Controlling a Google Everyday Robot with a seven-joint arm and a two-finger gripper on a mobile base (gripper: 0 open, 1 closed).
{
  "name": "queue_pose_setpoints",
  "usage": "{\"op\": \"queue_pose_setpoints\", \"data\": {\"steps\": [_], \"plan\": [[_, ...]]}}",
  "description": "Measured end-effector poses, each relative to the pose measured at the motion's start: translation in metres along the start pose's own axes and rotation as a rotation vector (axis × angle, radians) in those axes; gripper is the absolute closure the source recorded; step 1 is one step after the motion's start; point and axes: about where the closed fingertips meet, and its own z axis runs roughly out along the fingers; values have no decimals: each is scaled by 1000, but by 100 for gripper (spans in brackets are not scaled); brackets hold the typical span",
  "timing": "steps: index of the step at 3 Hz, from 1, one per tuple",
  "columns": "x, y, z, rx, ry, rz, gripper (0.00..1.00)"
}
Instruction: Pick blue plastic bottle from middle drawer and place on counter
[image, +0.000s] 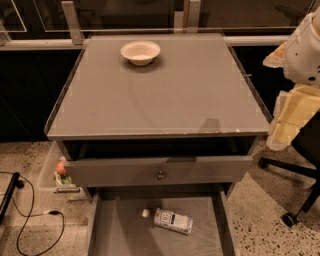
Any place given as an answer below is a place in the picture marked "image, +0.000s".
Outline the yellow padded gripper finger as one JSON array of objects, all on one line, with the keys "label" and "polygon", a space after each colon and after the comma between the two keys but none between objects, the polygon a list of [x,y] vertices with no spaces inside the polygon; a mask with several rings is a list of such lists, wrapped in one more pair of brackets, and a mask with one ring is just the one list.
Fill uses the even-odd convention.
[{"label": "yellow padded gripper finger", "polygon": [[274,151],[284,150],[319,110],[318,86],[296,84],[289,92],[281,91],[276,98],[267,146]]},{"label": "yellow padded gripper finger", "polygon": [[282,68],[286,45],[286,42],[279,45],[272,53],[265,57],[262,64],[270,68]]}]

